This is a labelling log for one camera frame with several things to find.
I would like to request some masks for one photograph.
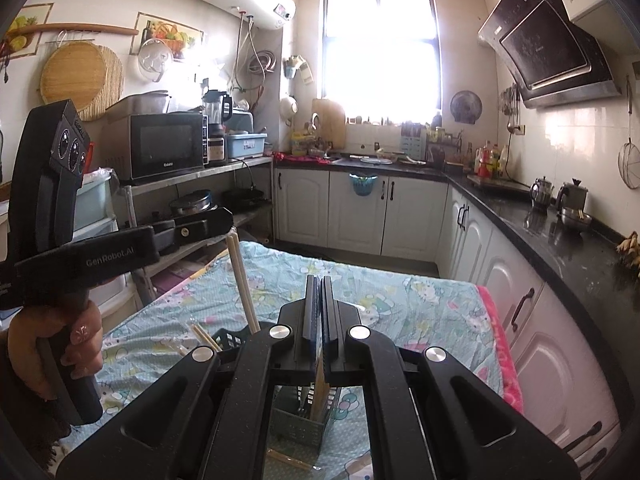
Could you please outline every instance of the kitchen counter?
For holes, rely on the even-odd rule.
[[[551,208],[539,213],[530,202],[483,192],[466,176],[430,168],[372,166],[352,159],[332,164],[280,161],[277,168],[357,171],[455,186],[514,244],[574,318],[607,378],[622,428],[632,418],[640,424],[640,413],[632,416],[634,397],[640,399],[640,282],[635,272],[618,264],[611,239],[594,230],[568,232]]]

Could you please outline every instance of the wooden cutting board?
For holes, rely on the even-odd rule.
[[[107,67],[98,47],[87,41],[61,46],[47,60],[40,77],[45,104],[71,99],[81,112],[102,91]]]
[[[347,137],[347,118],[344,108],[331,99],[314,99],[311,113],[320,117],[318,135],[323,140],[331,141],[336,150],[343,150]]]

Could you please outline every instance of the blue basket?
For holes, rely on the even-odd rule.
[[[358,196],[369,196],[371,191],[373,191],[373,185],[376,183],[376,179],[378,178],[375,175],[359,176],[353,173],[350,173],[349,177],[351,179],[351,184],[353,185],[353,190]]]

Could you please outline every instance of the blender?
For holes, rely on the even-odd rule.
[[[209,133],[207,143],[207,166],[220,166],[226,164],[226,135],[223,123],[233,115],[233,101],[231,95],[220,90],[209,90],[202,97],[202,112],[209,121]]]

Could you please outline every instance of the wall picture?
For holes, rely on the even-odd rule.
[[[53,4],[26,5],[20,9],[18,15],[9,26],[9,30],[4,39],[9,47],[9,59],[16,57],[34,56],[38,51],[41,32],[30,32],[29,34],[12,34],[13,30],[27,27],[28,25],[41,25],[47,23],[49,13]]]
[[[185,59],[189,57],[190,50],[200,47],[204,36],[204,33],[197,28],[143,12],[138,13],[134,28],[139,30],[140,34],[131,40],[129,53],[132,56],[140,51],[140,45],[145,41],[156,38],[171,49],[174,59]]]

